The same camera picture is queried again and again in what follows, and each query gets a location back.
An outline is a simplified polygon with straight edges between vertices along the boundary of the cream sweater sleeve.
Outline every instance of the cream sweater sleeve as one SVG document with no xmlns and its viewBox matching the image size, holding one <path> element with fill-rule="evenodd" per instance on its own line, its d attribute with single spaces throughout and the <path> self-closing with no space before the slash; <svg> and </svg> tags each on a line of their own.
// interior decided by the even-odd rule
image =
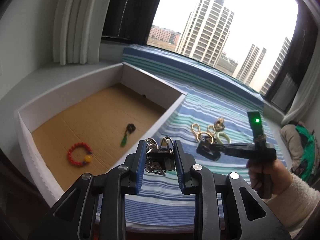
<svg viewBox="0 0 320 240">
<path fill-rule="evenodd" d="M 293 238 L 312 214 L 320 201 L 320 192 L 309 187 L 292 174 L 291 185 L 280 195 L 266 202 Z"/>
</svg>

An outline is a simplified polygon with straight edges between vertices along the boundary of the red bead bracelet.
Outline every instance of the red bead bracelet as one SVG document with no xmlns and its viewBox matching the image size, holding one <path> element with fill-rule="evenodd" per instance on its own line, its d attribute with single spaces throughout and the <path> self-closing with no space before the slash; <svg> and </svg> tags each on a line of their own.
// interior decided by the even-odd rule
<svg viewBox="0 0 320 240">
<path fill-rule="evenodd" d="M 84 157 L 84 161 L 83 162 L 77 162 L 75 161 L 72 156 L 71 156 L 71 153 L 73 152 L 74 149 L 76 148 L 79 148 L 79 147 L 82 147 L 84 148 L 86 151 L 87 151 L 87 155 Z M 69 162 L 72 164 L 72 165 L 75 165 L 75 166 L 83 166 L 83 165 L 86 165 L 87 163 L 91 162 L 92 161 L 92 151 L 89 147 L 89 145 L 87 145 L 86 143 L 84 142 L 80 142 L 80 143 L 75 143 L 69 150 L 68 150 L 68 160 Z"/>
</svg>

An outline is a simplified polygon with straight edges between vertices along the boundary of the silver screw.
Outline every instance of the silver screw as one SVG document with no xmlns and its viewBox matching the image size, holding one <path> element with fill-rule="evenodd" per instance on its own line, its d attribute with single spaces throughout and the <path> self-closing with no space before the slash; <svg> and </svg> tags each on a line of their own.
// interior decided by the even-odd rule
<svg viewBox="0 0 320 240">
<path fill-rule="evenodd" d="M 90 179 L 90 178 L 91 178 L 91 174 L 90 173 L 84 173 L 81 176 L 81 179 L 84 179 L 84 180 L 87 180 L 87 179 Z"/>
<path fill-rule="evenodd" d="M 202 166 L 200 164 L 194 164 L 192 167 L 196 171 L 200 171 L 202 169 Z"/>
<path fill-rule="evenodd" d="M 118 166 L 118 169 L 119 169 L 120 171 L 126 171 L 126 170 L 128 169 L 128 166 L 127 166 L 127 165 L 124 165 L 124 164 L 121 164 L 121 165 Z"/>
<path fill-rule="evenodd" d="M 233 179 L 239 179 L 239 174 L 236 172 L 232 172 L 232 173 L 230 173 L 230 177 Z"/>
</svg>

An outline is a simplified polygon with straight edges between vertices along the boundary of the blue striped tablecloth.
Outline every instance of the blue striped tablecloth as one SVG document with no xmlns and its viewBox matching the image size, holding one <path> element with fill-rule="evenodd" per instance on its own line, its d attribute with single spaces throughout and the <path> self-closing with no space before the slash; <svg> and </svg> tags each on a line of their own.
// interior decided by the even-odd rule
<svg viewBox="0 0 320 240">
<path fill-rule="evenodd" d="M 223 117 L 226 127 L 224 132 L 230 136 L 232 143 L 251 143 L 252 131 L 247 111 L 258 110 L 262 113 L 263 101 L 258 93 L 216 69 L 159 49 L 129 46 L 124 49 L 123 61 L 144 69 L 188 93 L 177 116 L 165 131 L 156 134 L 155 139 L 158 143 L 163 136 L 180 140 L 184 151 L 192 154 L 197 163 L 212 172 L 227 175 L 236 171 L 249 181 L 245 159 L 221 154 L 221 158 L 214 162 L 197 154 L 197 142 L 190 125 L 198 123 L 202 130 L 206 130 L 209 124 Z M 284 162 L 271 130 L 263 119 L 262 123 L 267 142 L 275 145 L 278 158 Z M 165 177 L 144 172 L 139 195 L 126 195 L 127 229 L 167 233 L 192 231 L 194 201 L 194 195 L 184 196 L 181 193 L 175 171 L 168 171 Z M 220 195 L 218 201 L 220 216 L 223 217 Z"/>
</svg>

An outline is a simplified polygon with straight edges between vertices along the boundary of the cardboard bottom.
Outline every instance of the cardboard bottom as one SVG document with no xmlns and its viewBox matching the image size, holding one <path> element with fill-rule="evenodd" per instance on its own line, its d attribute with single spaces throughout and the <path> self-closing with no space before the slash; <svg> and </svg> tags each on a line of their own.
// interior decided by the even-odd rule
<svg viewBox="0 0 320 240">
<path fill-rule="evenodd" d="M 91 95 L 57 114 L 33 133 L 39 153 L 61 188 L 66 191 L 83 173 L 103 174 L 125 154 L 161 117 L 165 109 L 135 91 L 117 84 Z M 127 124 L 136 126 L 120 147 Z M 68 149 L 78 142 L 92 149 L 92 162 L 81 167 L 67 159 Z M 86 151 L 72 156 L 83 161 Z"/>
</svg>

